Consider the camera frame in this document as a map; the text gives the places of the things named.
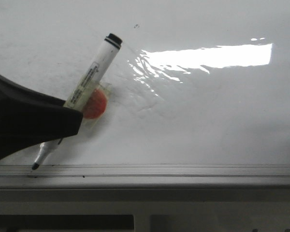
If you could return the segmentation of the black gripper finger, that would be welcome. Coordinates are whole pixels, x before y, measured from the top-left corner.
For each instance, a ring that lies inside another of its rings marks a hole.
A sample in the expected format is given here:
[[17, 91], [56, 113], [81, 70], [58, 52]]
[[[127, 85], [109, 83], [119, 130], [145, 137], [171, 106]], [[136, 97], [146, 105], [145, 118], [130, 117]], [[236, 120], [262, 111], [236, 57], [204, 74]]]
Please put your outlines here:
[[0, 75], [0, 160], [33, 145], [76, 135], [83, 114], [64, 103]]

